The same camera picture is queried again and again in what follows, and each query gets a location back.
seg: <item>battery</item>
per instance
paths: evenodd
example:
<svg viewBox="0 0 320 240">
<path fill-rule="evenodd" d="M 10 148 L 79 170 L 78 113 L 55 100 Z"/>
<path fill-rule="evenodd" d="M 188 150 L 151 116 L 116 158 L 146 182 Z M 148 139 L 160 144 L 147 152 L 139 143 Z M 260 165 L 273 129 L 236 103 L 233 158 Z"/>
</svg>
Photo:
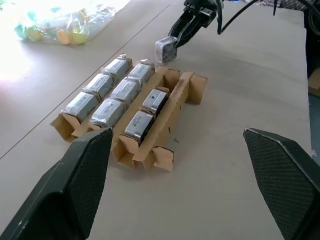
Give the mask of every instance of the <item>battery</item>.
<svg viewBox="0 0 320 240">
<path fill-rule="evenodd" d="M 142 103 L 142 106 L 154 115 L 158 116 L 167 100 L 168 94 L 166 92 L 153 89 Z"/>
<path fill-rule="evenodd" d="M 125 111 L 125 105 L 122 102 L 108 97 L 93 113 L 89 123 L 102 128 L 113 128 Z"/>
<path fill-rule="evenodd" d="M 82 89 L 82 91 L 98 96 L 98 99 L 101 101 L 112 90 L 113 86 L 114 80 L 110 75 L 99 73 Z"/>
<path fill-rule="evenodd" d="M 80 92 L 62 112 L 76 117 L 82 123 L 98 104 L 96 96 Z"/>
<path fill-rule="evenodd" d="M 110 97 L 125 103 L 128 108 L 141 91 L 140 85 L 135 81 L 123 79 L 111 92 Z"/>
<path fill-rule="evenodd" d="M 124 133 L 142 143 L 153 123 L 154 117 L 152 115 L 138 111 L 125 128 Z"/>
<path fill-rule="evenodd" d="M 114 76 L 114 84 L 117 84 L 121 79 L 125 77 L 132 67 L 132 62 L 128 58 L 113 60 L 108 66 L 102 69 L 102 73 L 111 74 Z"/>
<path fill-rule="evenodd" d="M 155 43 L 155 59 L 161 64 L 167 64 L 178 55 L 175 47 L 178 39 L 174 36 L 167 36 Z"/>
<path fill-rule="evenodd" d="M 134 69 L 128 74 L 127 78 L 129 80 L 136 81 L 141 85 L 141 87 L 146 84 L 154 73 L 154 67 L 151 65 L 146 65 L 138 63 Z"/>
</svg>

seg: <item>table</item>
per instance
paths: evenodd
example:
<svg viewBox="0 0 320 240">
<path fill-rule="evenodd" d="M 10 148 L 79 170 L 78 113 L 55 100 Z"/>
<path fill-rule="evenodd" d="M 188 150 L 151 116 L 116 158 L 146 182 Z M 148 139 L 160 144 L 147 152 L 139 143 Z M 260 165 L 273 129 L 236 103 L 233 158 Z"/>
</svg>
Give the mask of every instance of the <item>table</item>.
<svg viewBox="0 0 320 240">
<path fill-rule="evenodd" d="M 154 43 L 180 16 L 182 2 L 144 20 L 114 55 L 155 62 Z M 224 4 L 225 20 L 242 7 Z M 130 6 L 123 11 L 134 14 Z M 258 189 L 242 132 L 275 132 L 311 153 L 303 13 L 278 9 L 273 17 L 271 8 L 253 6 L 221 36 L 216 30 L 216 22 L 201 29 L 169 65 L 208 77 L 201 105 L 185 106 L 167 143 L 175 152 L 174 171 L 132 171 L 111 157 L 89 239 L 283 239 Z M 108 46 L 100 36 L 95 40 Z M 80 89 L 0 160 L 0 232 L 67 150 L 49 124 Z"/>
</svg>

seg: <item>lithium battery pack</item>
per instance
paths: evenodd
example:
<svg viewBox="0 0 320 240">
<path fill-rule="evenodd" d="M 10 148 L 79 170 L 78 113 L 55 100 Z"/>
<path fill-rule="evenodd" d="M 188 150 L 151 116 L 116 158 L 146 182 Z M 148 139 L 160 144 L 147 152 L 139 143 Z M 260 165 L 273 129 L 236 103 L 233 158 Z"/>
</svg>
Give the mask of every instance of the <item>lithium battery pack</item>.
<svg viewBox="0 0 320 240">
<path fill-rule="evenodd" d="M 76 117 L 82 123 L 98 104 L 96 96 L 80 92 L 62 112 Z"/>
<path fill-rule="evenodd" d="M 116 58 L 108 66 L 102 69 L 103 74 L 111 74 L 114 76 L 114 84 L 117 84 L 125 77 L 132 67 L 132 61 L 129 58 Z"/>
<path fill-rule="evenodd" d="M 110 97 L 125 103 L 128 108 L 131 103 L 136 99 L 141 91 L 141 86 L 135 81 L 123 79 L 118 86 L 112 91 Z"/>
<path fill-rule="evenodd" d="M 94 79 L 85 86 L 82 91 L 88 94 L 93 94 L 101 101 L 112 90 L 114 80 L 110 75 L 97 74 Z"/>
<path fill-rule="evenodd" d="M 125 111 L 126 109 L 122 102 L 108 97 L 93 113 L 89 123 L 98 125 L 101 128 L 113 128 Z"/>
<path fill-rule="evenodd" d="M 153 123 L 154 117 L 152 115 L 138 111 L 125 128 L 124 134 L 138 140 L 140 144 L 145 139 Z"/>
<path fill-rule="evenodd" d="M 144 100 L 142 106 L 154 115 L 158 116 L 167 100 L 168 94 L 166 92 L 153 89 L 149 96 Z"/>
<path fill-rule="evenodd" d="M 175 48 L 178 39 L 174 36 L 167 36 L 155 43 L 155 59 L 161 64 L 167 64 L 178 55 L 178 49 Z"/>
<path fill-rule="evenodd" d="M 127 78 L 130 81 L 136 81 L 141 87 L 149 81 L 155 68 L 151 65 L 138 63 L 134 69 L 128 74 Z"/>
</svg>

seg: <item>silver battery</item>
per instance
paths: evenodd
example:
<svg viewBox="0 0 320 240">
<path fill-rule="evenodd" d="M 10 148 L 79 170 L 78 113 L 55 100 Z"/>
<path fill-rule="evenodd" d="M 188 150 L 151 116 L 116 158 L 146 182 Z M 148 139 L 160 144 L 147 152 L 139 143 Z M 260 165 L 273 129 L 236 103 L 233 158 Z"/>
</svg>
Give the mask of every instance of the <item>silver battery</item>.
<svg viewBox="0 0 320 240">
<path fill-rule="evenodd" d="M 80 92 L 62 112 L 76 117 L 82 123 L 98 104 L 96 96 Z"/>
<path fill-rule="evenodd" d="M 128 58 L 113 60 L 108 66 L 102 69 L 104 74 L 114 75 L 114 84 L 117 84 L 121 79 L 125 77 L 132 67 L 132 62 Z"/>
<path fill-rule="evenodd" d="M 158 116 L 167 100 L 168 94 L 166 92 L 153 89 L 149 96 L 142 103 L 142 106 L 154 115 Z"/>
<path fill-rule="evenodd" d="M 150 80 L 152 74 L 154 73 L 154 70 L 154 67 L 151 65 L 138 63 L 134 67 L 134 69 L 128 74 L 127 78 L 129 80 L 136 81 L 142 87 Z"/>
<path fill-rule="evenodd" d="M 175 47 L 178 39 L 174 36 L 167 36 L 155 43 L 155 59 L 161 64 L 167 64 L 178 55 Z"/>
<path fill-rule="evenodd" d="M 99 73 L 82 89 L 82 91 L 88 94 L 97 95 L 101 101 L 112 90 L 113 86 L 114 80 L 110 75 Z"/>
<path fill-rule="evenodd" d="M 120 120 L 126 109 L 122 102 L 106 98 L 91 116 L 89 123 L 102 128 L 113 128 Z"/>
<path fill-rule="evenodd" d="M 125 103 L 128 108 L 141 91 L 141 86 L 135 81 L 123 79 L 111 92 L 110 97 Z"/>
<path fill-rule="evenodd" d="M 152 115 L 143 111 L 138 111 L 125 128 L 124 133 L 141 143 L 145 139 L 153 123 L 154 117 Z"/>
</svg>

